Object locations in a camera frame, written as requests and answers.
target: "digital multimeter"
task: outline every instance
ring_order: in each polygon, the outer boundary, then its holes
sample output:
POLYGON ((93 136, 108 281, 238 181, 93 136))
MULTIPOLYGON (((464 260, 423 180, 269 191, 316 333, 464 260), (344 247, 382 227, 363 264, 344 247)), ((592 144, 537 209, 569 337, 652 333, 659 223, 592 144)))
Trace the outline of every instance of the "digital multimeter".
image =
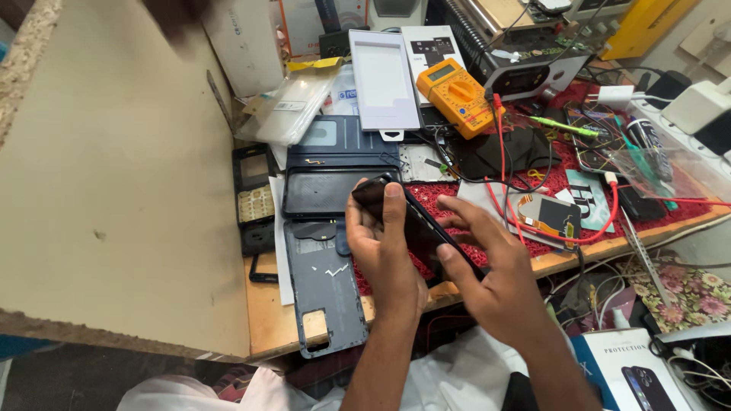
MULTIPOLYGON (((446 59, 419 74, 416 87, 457 131, 469 140, 493 125, 485 89, 455 59, 446 59)), ((499 115, 505 113, 500 107, 499 115)))

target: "hand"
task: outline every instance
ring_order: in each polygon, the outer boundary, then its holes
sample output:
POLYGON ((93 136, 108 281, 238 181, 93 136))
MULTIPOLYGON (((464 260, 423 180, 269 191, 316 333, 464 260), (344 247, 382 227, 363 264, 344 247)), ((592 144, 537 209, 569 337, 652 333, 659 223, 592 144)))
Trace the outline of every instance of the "hand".
POLYGON ((441 218, 443 228, 469 230, 455 240, 485 250, 491 271, 480 283, 464 258, 449 244, 437 255, 464 298, 467 311, 500 342, 523 351, 558 331, 548 317, 531 268, 528 249, 488 213, 467 201, 440 195, 436 205, 456 213, 441 218))
MULTIPOLYGON (((360 179, 358 184, 366 181, 360 179)), ((406 196, 398 183, 386 185, 383 224, 348 197, 345 224, 348 246, 373 290, 378 318, 402 318, 417 324, 428 291, 409 257, 404 238, 406 196)))

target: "clear plastic bag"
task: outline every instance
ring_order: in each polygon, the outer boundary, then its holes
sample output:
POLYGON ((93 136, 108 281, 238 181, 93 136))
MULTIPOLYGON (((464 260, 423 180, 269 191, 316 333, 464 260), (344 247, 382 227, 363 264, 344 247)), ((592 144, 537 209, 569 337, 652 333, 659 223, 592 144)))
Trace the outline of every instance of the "clear plastic bag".
POLYGON ((292 72, 236 134, 242 140, 297 144, 330 93, 337 69, 292 72))
POLYGON ((609 160, 641 197, 731 200, 731 181, 684 148, 617 150, 609 160))

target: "screwdriver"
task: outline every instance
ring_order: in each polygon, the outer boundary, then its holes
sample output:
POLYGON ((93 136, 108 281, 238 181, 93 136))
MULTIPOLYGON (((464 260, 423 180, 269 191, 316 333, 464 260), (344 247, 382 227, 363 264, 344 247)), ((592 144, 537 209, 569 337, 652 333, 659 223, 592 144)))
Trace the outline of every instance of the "screwdriver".
POLYGON ((567 130, 567 131, 574 132, 578 135, 582 135, 587 138, 595 139, 595 138, 599 137, 599 132, 583 129, 581 127, 570 126, 568 124, 559 123, 558 121, 551 120, 550 118, 526 116, 525 114, 519 114, 519 116, 528 117, 537 123, 543 124, 544 126, 555 127, 557 129, 567 130))

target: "table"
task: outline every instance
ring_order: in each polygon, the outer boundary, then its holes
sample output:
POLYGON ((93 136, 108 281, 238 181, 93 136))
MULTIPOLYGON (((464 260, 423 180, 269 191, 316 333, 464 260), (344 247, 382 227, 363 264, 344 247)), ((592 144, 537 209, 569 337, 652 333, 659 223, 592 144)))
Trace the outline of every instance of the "table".
MULTIPOLYGON (((659 243, 693 227, 712 222, 727 214, 731 208, 715 205, 711 211, 702 216, 674 222, 664 227, 653 228, 639 233, 645 245, 659 243)), ((586 262, 601 260, 630 251, 624 237, 601 241, 590 246, 583 246, 586 262)), ((558 273, 578 266, 578 259, 569 253, 550 253, 531 259, 536 278, 558 273)), ((251 267, 251 258, 244 258, 246 272, 251 267)), ((276 256, 274 252, 261 254, 257 264, 261 273, 276 272, 276 256)), ((246 278, 246 297, 249 306, 249 330, 251 332, 250 362, 263 361, 278 357, 300 349, 295 322, 294 306, 282 306, 279 300, 277 284, 252 283, 246 278)), ((375 317, 373 298, 361 297, 363 311, 367 321, 375 317)), ((429 302, 426 311, 449 306, 462 301, 455 285, 443 282, 429 290, 429 302)), ((308 319, 305 323, 305 334, 314 341, 325 340, 325 322, 321 318, 308 319)))

